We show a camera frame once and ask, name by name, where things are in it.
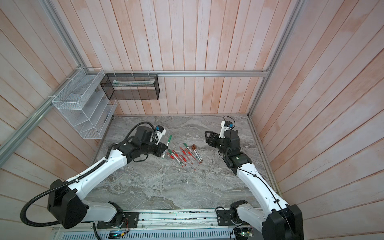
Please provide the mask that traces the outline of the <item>green capped white marker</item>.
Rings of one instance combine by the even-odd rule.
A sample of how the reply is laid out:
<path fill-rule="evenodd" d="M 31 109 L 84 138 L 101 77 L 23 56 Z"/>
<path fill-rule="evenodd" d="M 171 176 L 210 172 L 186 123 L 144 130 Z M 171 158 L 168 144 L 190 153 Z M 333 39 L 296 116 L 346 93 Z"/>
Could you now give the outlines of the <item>green capped white marker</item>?
<path fill-rule="evenodd" d="M 169 144 L 170 144 L 170 142 L 172 140 L 172 136 L 173 135 L 170 135 L 169 138 L 168 138 L 168 141 L 167 141 L 167 144 L 166 144 L 167 147 L 169 146 Z M 167 149 L 162 153 L 162 156 L 161 156 L 162 159 L 164 159 L 164 157 L 166 155 L 166 151 L 167 151 Z"/>

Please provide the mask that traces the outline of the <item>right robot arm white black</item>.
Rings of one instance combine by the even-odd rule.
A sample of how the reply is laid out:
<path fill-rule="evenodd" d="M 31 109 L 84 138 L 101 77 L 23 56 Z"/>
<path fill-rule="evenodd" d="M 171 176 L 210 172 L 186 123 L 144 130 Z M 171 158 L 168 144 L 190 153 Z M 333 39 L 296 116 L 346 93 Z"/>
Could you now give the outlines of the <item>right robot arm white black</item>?
<path fill-rule="evenodd" d="M 251 159 L 241 151 L 238 131 L 226 130 L 221 135 L 205 132 L 206 143 L 218 149 L 227 167 L 241 179 L 261 206 L 246 201 L 231 204 L 233 221 L 247 223 L 265 240 L 304 239 L 303 214 L 297 205 L 289 205 L 262 178 Z"/>

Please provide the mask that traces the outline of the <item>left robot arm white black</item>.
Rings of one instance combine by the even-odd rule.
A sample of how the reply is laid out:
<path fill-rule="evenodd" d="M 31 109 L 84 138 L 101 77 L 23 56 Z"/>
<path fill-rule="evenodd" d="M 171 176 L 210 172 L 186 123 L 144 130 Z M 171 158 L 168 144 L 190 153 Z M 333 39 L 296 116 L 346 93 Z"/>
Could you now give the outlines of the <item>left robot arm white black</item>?
<path fill-rule="evenodd" d="M 113 228 L 121 227 L 125 214 L 120 206 L 114 202 L 90 202 L 85 198 L 104 179 L 130 162 L 141 161 L 141 156 L 160 157 L 168 148 L 160 141 L 165 133 L 162 126 L 153 129 L 139 126 L 133 136 L 111 145 L 106 156 L 87 170 L 65 182 L 53 182 L 48 211 L 65 229 L 87 222 L 105 222 Z"/>

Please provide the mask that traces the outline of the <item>horizontal aluminium wall rail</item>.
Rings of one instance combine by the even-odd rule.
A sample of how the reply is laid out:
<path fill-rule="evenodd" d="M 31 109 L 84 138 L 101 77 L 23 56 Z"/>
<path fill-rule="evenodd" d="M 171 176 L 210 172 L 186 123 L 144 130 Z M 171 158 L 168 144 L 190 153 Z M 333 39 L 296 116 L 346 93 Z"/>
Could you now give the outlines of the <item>horizontal aluminium wall rail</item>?
<path fill-rule="evenodd" d="M 251 71 L 107 71 L 105 74 L 141 74 L 157 75 L 158 77 L 266 77 L 269 75 L 267 70 Z"/>

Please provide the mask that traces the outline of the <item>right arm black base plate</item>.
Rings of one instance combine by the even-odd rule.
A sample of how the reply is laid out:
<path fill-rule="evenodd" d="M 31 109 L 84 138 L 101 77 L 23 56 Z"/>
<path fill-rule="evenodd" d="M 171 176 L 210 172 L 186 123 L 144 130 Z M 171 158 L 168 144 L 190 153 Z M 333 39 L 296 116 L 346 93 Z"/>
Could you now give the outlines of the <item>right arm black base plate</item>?
<path fill-rule="evenodd" d="M 217 224 L 219 226 L 235 226 L 238 223 L 232 210 L 225 210 L 224 208 L 216 208 L 215 213 L 217 216 Z"/>

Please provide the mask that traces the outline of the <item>black mesh wall basket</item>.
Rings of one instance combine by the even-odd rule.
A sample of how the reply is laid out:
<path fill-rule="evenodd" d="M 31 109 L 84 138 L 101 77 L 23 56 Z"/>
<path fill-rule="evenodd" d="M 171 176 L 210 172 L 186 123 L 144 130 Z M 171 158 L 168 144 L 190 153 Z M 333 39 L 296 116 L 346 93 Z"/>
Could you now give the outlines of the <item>black mesh wall basket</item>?
<path fill-rule="evenodd" d="M 100 85 L 112 101 L 156 101 L 160 96 L 156 74 L 106 74 Z"/>

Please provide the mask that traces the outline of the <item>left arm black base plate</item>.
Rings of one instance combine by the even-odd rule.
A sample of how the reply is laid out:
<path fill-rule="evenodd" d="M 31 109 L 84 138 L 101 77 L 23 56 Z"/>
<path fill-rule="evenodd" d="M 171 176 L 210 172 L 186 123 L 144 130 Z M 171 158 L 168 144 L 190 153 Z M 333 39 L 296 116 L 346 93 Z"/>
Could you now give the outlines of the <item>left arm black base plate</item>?
<path fill-rule="evenodd" d="M 135 229 L 139 222 L 139 212 L 124 212 L 118 214 L 110 222 L 98 222 L 97 229 Z"/>

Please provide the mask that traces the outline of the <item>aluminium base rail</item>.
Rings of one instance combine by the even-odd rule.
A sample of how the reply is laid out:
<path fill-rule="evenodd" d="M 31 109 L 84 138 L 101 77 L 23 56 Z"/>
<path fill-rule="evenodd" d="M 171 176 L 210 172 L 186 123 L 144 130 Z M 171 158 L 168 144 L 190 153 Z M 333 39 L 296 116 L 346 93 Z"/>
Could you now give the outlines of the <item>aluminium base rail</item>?
<path fill-rule="evenodd" d="M 166 230 L 166 229 L 198 229 L 198 228 L 218 228 L 225 227 L 217 224 L 217 216 L 215 209 L 191 209 L 191 210 L 151 210 L 139 212 L 139 222 L 135 229 L 97 229 L 97 223 L 91 225 L 90 223 L 81 223 L 77 226 L 65 229 L 64 227 L 55 227 L 53 234 L 65 232 L 84 232 L 91 231 L 91 238 L 95 237 L 95 232 L 100 230 L 105 232 L 111 230 L 114 232 L 121 232 L 123 234 L 132 233 L 134 230 Z"/>

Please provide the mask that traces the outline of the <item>white mesh wall shelf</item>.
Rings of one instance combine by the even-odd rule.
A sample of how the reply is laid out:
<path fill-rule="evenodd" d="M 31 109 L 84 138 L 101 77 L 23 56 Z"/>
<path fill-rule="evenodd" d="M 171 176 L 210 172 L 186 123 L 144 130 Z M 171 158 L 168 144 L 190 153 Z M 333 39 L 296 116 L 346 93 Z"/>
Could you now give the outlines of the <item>white mesh wall shelf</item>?
<path fill-rule="evenodd" d="M 104 76 L 100 68 L 79 68 L 52 101 L 83 139 L 102 139 L 117 108 L 100 89 Z"/>

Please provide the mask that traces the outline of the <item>left aluminium wall rail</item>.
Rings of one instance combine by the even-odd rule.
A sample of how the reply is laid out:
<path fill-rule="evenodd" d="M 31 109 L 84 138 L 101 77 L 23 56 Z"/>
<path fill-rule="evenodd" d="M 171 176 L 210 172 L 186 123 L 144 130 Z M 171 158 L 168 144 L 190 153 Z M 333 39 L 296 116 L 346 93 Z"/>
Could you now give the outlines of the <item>left aluminium wall rail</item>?
<path fill-rule="evenodd" d="M 23 124 L 10 135 L 9 138 L 7 138 L 5 143 L 1 145 L 1 167 L 9 160 L 11 155 L 21 146 L 31 132 L 51 111 L 54 106 L 53 100 L 81 70 L 82 67 L 75 68 L 71 74 L 65 78 L 64 82 L 61 83 L 60 86 L 32 113 L 32 115 L 29 116 Z"/>

